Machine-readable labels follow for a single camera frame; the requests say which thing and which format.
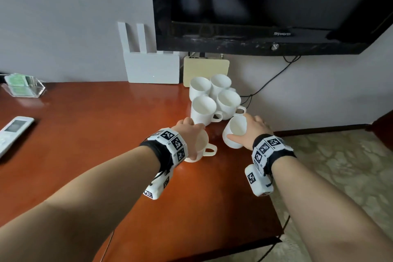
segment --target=wall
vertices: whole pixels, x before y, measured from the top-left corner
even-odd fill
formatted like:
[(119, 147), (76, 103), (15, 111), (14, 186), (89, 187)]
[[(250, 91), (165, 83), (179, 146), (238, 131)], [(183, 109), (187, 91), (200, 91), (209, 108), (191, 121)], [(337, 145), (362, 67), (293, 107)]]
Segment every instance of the wall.
[[(0, 71), (45, 81), (125, 81), (117, 21), (145, 23), (152, 0), (0, 0)], [(135, 35), (131, 40), (135, 47)], [(393, 28), (361, 55), (308, 56), (253, 98), (249, 112), (274, 130), (369, 123), (393, 108)], [(285, 67), (282, 58), (226, 56), (241, 94)]]

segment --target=person's left hand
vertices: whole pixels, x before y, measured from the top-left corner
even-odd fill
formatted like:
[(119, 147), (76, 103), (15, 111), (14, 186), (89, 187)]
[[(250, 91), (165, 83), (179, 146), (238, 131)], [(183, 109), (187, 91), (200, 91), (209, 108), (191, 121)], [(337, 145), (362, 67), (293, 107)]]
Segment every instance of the person's left hand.
[(205, 125), (203, 123), (194, 125), (194, 121), (190, 117), (179, 120), (177, 124), (172, 127), (172, 130), (177, 131), (187, 143), (188, 157), (191, 160), (197, 159), (195, 144), (199, 133), (204, 129)]

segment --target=mug handle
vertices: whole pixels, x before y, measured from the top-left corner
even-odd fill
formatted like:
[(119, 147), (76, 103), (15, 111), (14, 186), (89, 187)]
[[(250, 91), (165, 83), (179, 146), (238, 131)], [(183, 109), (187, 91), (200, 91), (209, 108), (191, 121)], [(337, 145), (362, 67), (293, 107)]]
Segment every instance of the mug handle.
[(215, 155), (217, 153), (217, 146), (208, 143), (208, 145), (206, 146), (205, 151), (203, 152), (203, 156), (204, 157), (212, 157), (213, 155)]
[(243, 112), (243, 113), (236, 113), (236, 111), (235, 111), (235, 115), (243, 115), (244, 113), (247, 112), (247, 108), (246, 108), (246, 107), (243, 107), (243, 106), (237, 106), (237, 107), (236, 107), (236, 110), (237, 110), (237, 109), (243, 110), (244, 112)]
[[(214, 118), (214, 115), (220, 115), (220, 118)], [(213, 114), (213, 117), (211, 118), (211, 122), (220, 122), (222, 120), (222, 112), (221, 111), (215, 111)]]

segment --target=black television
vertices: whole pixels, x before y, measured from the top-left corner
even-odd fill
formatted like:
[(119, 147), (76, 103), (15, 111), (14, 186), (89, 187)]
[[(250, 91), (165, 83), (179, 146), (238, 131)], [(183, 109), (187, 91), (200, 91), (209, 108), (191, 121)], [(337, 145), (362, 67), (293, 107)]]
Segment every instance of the black television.
[(393, 23), (393, 0), (153, 0), (157, 50), (359, 54)]

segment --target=remote control screen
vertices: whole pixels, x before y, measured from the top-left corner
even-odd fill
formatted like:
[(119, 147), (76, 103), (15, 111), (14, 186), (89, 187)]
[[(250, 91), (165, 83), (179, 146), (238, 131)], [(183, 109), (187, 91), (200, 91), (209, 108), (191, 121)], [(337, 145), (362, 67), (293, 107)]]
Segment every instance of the remote control screen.
[(9, 127), (7, 127), (4, 131), (10, 131), (10, 132), (16, 133), (16, 132), (22, 127), (22, 125), (24, 125), (25, 123), (26, 123), (26, 121), (15, 120)]

